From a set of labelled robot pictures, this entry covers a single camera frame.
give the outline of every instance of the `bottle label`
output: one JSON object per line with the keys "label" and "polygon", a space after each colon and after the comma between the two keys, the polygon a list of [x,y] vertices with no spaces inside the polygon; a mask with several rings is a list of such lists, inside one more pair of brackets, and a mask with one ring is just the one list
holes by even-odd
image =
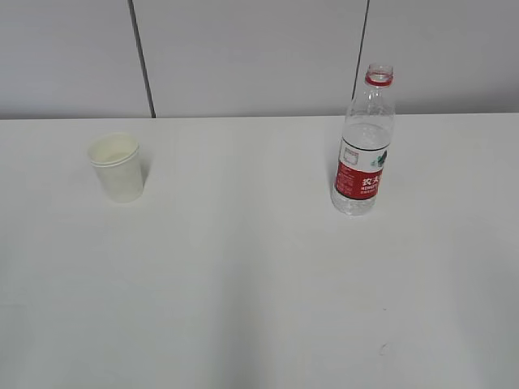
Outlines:
{"label": "bottle label", "polygon": [[335,188],[350,199],[366,200],[379,190],[380,176],[388,156],[388,146],[364,150],[341,141]]}

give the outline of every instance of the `water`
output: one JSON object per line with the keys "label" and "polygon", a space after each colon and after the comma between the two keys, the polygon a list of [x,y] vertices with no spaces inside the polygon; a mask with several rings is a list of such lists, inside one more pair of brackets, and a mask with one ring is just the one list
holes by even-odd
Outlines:
{"label": "water", "polygon": [[[380,123],[382,126],[367,122],[349,124],[343,131],[344,139],[355,147],[365,150],[377,150],[389,145],[392,135],[392,123]],[[375,205],[376,196],[366,200],[349,199],[332,186],[332,203],[337,210],[349,216],[360,216],[369,212]]]}

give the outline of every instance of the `red label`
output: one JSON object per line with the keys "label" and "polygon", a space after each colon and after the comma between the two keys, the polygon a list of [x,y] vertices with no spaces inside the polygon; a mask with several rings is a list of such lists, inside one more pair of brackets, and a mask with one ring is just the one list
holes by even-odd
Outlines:
{"label": "red label", "polygon": [[361,172],[339,161],[335,187],[337,191],[350,199],[366,200],[376,195],[379,190],[382,169],[374,173]]}

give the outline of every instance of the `plastic water bottle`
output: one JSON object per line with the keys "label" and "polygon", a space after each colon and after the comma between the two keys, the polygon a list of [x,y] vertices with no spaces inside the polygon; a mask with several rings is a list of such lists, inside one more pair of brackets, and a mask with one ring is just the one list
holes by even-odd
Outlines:
{"label": "plastic water bottle", "polygon": [[346,215],[359,216],[375,204],[388,156],[395,106],[386,95],[392,66],[372,63],[363,88],[346,114],[332,202]]}

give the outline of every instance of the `stain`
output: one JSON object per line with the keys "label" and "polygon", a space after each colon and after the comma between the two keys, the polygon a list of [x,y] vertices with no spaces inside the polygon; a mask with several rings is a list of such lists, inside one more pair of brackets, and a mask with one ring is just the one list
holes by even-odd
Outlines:
{"label": "stain", "polygon": [[379,355],[381,357],[383,357],[384,355],[386,355],[386,348],[388,347],[388,343],[384,343],[380,346],[379,348]]}

